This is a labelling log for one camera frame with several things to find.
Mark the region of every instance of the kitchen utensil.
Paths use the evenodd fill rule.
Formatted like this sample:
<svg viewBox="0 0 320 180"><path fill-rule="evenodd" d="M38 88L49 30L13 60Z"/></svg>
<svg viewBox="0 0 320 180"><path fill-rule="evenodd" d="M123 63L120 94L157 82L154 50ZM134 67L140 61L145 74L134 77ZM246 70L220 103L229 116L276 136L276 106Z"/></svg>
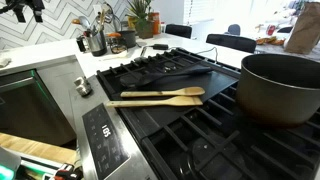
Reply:
<svg viewBox="0 0 320 180"><path fill-rule="evenodd" d="M158 101L109 101L107 107L137 107L137 106L199 106L202 105L199 97L196 96L176 96L167 100Z"/></svg>
<svg viewBox="0 0 320 180"><path fill-rule="evenodd" d="M102 9L102 12L101 12L101 14L100 14L100 24L99 24L98 31L103 30L105 15L106 15L106 11L105 11L104 9Z"/></svg>
<svg viewBox="0 0 320 180"><path fill-rule="evenodd" d="M105 16L104 16L105 23L110 24L112 22L113 16L114 16L112 7L107 3L103 3L101 5L101 9L105 11ZM101 17L101 13L99 13L98 16L96 17L96 22L98 24L100 24L100 22L101 22L100 17Z"/></svg>
<svg viewBox="0 0 320 180"><path fill-rule="evenodd" d="M90 29L90 22L86 17L79 16L79 21L84 29Z"/></svg>
<svg viewBox="0 0 320 180"><path fill-rule="evenodd" d="M72 23L72 24L80 24L80 25L81 25L79 19L73 19L73 20L71 21L71 23Z"/></svg>
<svg viewBox="0 0 320 180"><path fill-rule="evenodd" d="M92 36L87 34L86 37L80 38L82 38L82 41L77 39L79 48L83 45L83 39L86 39L93 56L102 56L107 53L107 43L103 31L99 31L97 34L92 34Z"/></svg>
<svg viewBox="0 0 320 180"><path fill-rule="evenodd" d="M94 36L98 33L96 25L92 26L92 33L93 33Z"/></svg>
<svg viewBox="0 0 320 180"><path fill-rule="evenodd" d="M149 84L151 82L154 82L158 79L169 77L169 76L185 76L185 75L199 75L204 74L213 71L213 69L207 67L207 68L201 68L201 69L192 69L192 70L186 70L182 73L174 73L174 74L163 74L163 73L149 73L142 76L140 79L137 80L135 83L135 86L144 86L146 84Z"/></svg>
<svg viewBox="0 0 320 180"><path fill-rule="evenodd" d="M136 46L136 32L135 31L119 31L119 34L126 40L127 48Z"/></svg>
<svg viewBox="0 0 320 180"><path fill-rule="evenodd" d="M121 97L145 97L145 96L198 96L204 94L201 87L188 87L175 91L132 91L122 92Z"/></svg>
<svg viewBox="0 0 320 180"><path fill-rule="evenodd" d="M236 101L254 121L298 126L320 107L320 63L304 58L257 54L242 60Z"/></svg>
<svg viewBox="0 0 320 180"><path fill-rule="evenodd" d="M147 51L147 46L145 46L145 47L142 48L140 57L134 58L134 61L135 61L135 62L141 62L141 61L143 61L143 60L146 60L147 58L144 57L144 54L146 53L146 51Z"/></svg>

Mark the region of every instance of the white herringbone backsplash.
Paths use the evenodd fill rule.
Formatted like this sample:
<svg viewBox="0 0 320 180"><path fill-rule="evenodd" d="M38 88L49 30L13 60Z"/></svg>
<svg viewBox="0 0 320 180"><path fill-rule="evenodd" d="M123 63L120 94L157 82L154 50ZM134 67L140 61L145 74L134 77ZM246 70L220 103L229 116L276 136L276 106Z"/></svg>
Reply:
<svg viewBox="0 0 320 180"><path fill-rule="evenodd" d="M127 0L43 0L43 23L36 23L32 10L24 8L26 23L18 23L13 11L0 15L0 50L59 41L77 37L84 30L71 24L72 19L86 16L92 23L95 18L93 5L108 2L115 14L123 20ZM0 7L5 0L0 0Z"/></svg>

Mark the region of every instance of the chair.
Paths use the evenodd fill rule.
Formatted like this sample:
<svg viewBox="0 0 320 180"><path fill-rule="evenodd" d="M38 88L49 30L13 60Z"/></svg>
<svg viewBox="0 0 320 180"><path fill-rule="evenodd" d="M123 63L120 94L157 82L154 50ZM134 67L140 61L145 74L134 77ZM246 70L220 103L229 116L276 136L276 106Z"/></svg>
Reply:
<svg viewBox="0 0 320 180"><path fill-rule="evenodd" d="M280 33L290 33L292 29L293 29L293 27L285 27L285 28L279 29L277 32L280 32Z"/></svg>
<svg viewBox="0 0 320 180"><path fill-rule="evenodd" d="M165 33L190 39L191 33L192 33L192 27L175 25L175 24L168 24L166 26Z"/></svg>
<svg viewBox="0 0 320 180"><path fill-rule="evenodd" d="M206 42L248 53L254 53L257 46L253 39L225 34L209 34Z"/></svg>
<svg viewBox="0 0 320 180"><path fill-rule="evenodd" d="M240 26L238 24L232 24L228 27L228 32L232 35L240 36Z"/></svg>

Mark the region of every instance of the small container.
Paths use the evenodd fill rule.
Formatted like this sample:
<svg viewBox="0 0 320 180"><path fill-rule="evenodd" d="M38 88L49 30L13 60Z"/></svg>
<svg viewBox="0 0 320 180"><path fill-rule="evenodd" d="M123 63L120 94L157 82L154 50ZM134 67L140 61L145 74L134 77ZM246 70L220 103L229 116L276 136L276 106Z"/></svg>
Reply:
<svg viewBox="0 0 320 180"><path fill-rule="evenodd" d="M153 34L160 34L161 28L160 28L160 13L159 12L153 12L151 13L149 20L153 21Z"/></svg>
<svg viewBox="0 0 320 180"><path fill-rule="evenodd" d="M274 30L276 30L276 26L275 25L269 25L268 28L267 28L267 34L269 36L272 36Z"/></svg>
<svg viewBox="0 0 320 180"><path fill-rule="evenodd" d="M102 56L107 53L107 43L103 30L92 37L85 38L93 56Z"/></svg>
<svg viewBox="0 0 320 180"><path fill-rule="evenodd" d="M161 22L161 25L160 25L160 31L161 31L161 33L165 33L165 31L166 31L166 24L164 23L164 22Z"/></svg>
<svg viewBox="0 0 320 180"><path fill-rule="evenodd" d="M119 34L126 40L127 48L136 47L136 32L135 31L119 31Z"/></svg>
<svg viewBox="0 0 320 180"><path fill-rule="evenodd" d="M108 43L113 54L119 54L127 50L127 42L123 37L109 38Z"/></svg>

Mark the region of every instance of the wall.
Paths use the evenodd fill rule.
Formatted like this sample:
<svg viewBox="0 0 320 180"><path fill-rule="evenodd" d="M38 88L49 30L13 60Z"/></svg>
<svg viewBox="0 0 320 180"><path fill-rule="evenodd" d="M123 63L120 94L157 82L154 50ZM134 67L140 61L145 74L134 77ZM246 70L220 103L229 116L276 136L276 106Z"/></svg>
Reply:
<svg viewBox="0 0 320 180"><path fill-rule="evenodd" d="M166 24L183 24L184 0L153 0L151 7L160 11L160 18Z"/></svg>
<svg viewBox="0 0 320 180"><path fill-rule="evenodd" d="M86 16L94 21L93 5L104 0L43 0L43 23L36 23L33 12L25 7L26 23L18 23L12 11L0 15L0 50L75 38L83 31L81 26L71 24L72 19ZM120 19L125 18L127 0L108 0ZM5 0L0 0L0 7Z"/></svg>

